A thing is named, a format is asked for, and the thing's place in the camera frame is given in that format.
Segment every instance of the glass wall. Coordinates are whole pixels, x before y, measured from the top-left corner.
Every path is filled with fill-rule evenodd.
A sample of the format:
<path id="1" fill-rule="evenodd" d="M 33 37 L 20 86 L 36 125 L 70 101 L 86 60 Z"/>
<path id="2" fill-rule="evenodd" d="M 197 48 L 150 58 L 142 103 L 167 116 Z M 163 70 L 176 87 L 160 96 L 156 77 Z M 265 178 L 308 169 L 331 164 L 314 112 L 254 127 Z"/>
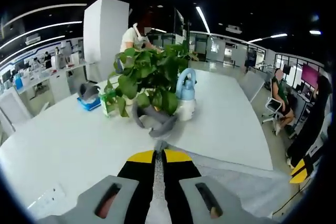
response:
<path id="1" fill-rule="evenodd" d="M 296 88 L 297 85 L 301 85 L 301 83 L 304 82 L 308 87 L 313 89 L 313 87 L 310 84 L 306 83 L 301 79 L 302 68 L 304 64 L 308 64 L 309 67 L 312 67 L 313 69 L 316 69 L 319 72 L 323 71 L 322 67 L 319 67 L 318 65 L 311 62 L 307 62 L 305 60 L 297 59 L 295 57 L 276 55 L 274 60 L 274 66 L 276 68 L 280 68 L 281 70 L 284 69 L 284 65 L 290 66 L 289 74 L 285 73 L 283 74 L 284 79 L 289 86 Z"/>

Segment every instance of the potted plant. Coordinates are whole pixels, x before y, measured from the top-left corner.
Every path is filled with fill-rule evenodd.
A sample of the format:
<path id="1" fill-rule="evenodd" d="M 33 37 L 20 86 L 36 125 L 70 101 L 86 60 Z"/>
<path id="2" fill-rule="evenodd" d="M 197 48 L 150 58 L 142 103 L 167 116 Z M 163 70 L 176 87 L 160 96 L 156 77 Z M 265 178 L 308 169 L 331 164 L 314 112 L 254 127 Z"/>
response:
<path id="1" fill-rule="evenodd" d="M 186 40 L 183 44 L 166 46 L 161 53 L 152 49 L 136 51 L 129 48 L 115 58 L 120 58 L 124 70 L 115 89 L 110 78 L 117 74 L 114 71 L 109 75 L 104 99 L 109 110 L 118 107 L 122 117 L 128 117 L 125 97 L 135 99 L 141 108 L 152 105 L 168 115 L 173 115 L 178 105 L 175 95 L 178 75 L 188 67 L 190 59 L 198 61 L 196 54 L 187 51 Z"/>

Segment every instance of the floor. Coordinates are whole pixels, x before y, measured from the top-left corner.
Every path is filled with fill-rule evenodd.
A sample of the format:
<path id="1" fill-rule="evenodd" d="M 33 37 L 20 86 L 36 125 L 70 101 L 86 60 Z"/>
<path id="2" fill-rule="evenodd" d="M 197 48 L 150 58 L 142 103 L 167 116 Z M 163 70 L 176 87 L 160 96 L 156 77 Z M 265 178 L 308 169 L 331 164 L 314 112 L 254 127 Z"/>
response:
<path id="1" fill-rule="evenodd" d="M 239 67 L 232 67 L 230 65 L 223 65 L 220 62 L 191 62 L 190 67 L 199 70 L 205 70 L 210 72 L 216 72 L 219 74 L 227 75 L 234 77 L 237 81 L 241 80 L 244 77 L 244 70 Z M 256 115 L 259 118 L 260 123 L 262 122 L 261 115 L 265 113 L 265 103 L 270 95 L 270 91 L 262 88 L 257 96 L 252 101 L 252 107 L 256 112 Z M 44 94 L 39 95 L 38 97 L 32 99 L 30 101 L 30 106 L 33 110 L 33 114 L 38 114 L 41 104 L 43 105 L 46 101 L 50 100 L 51 92 L 46 91 Z M 287 138 L 284 132 L 280 132 L 278 136 L 275 136 L 272 132 L 272 124 L 271 122 L 267 122 L 263 124 L 262 129 L 264 131 L 268 148 L 270 151 L 270 156 L 272 159 L 272 164 L 275 170 L 280 170 L 286 174 L 290 174 L 291 169 L 286 164 L 285 158 L 285 150 L 290 145 L 290 140 Z M 0 126 L 0 145 L 6 140 L 6 134 L 2 133 L 2 129 Z M 293 185 L 292 194 L 294 195 L 298 191 L 299 187 L 297 185 Z M 281 216 L 286 212 L 286 210 L 295 204 L 301 198 L 301 194 L 298 194 L 289 204 L 287 204 L 281 211 L 279 211 L 276 216 Z"/>

